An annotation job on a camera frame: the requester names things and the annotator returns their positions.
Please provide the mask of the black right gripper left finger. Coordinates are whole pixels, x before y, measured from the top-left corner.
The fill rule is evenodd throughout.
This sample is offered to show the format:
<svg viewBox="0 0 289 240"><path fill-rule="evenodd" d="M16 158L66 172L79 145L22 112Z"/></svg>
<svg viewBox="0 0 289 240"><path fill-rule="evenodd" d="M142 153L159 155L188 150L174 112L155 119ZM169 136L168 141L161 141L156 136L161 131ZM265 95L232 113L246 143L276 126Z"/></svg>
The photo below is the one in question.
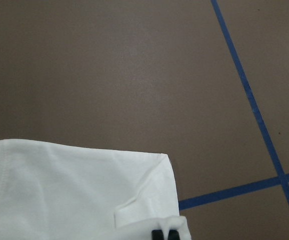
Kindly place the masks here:
<svg viewBox="0 0 289 240"><path fill-rule="evenodd" d="M164 240L164 234L161 229L154 229L151 231L152 240Z"/></svg>

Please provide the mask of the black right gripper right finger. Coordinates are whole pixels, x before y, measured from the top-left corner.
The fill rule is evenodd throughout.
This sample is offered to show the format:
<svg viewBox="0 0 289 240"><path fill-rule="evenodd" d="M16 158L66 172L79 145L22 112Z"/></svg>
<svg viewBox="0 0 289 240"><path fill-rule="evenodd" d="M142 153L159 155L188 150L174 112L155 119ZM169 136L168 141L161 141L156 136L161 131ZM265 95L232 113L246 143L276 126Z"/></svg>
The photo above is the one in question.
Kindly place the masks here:
<svg viewBox="0 0 289 240"><path fill-rule="evenodd" d="M179 232L175 229L169 230L167 240L180 240Z"/></svg>

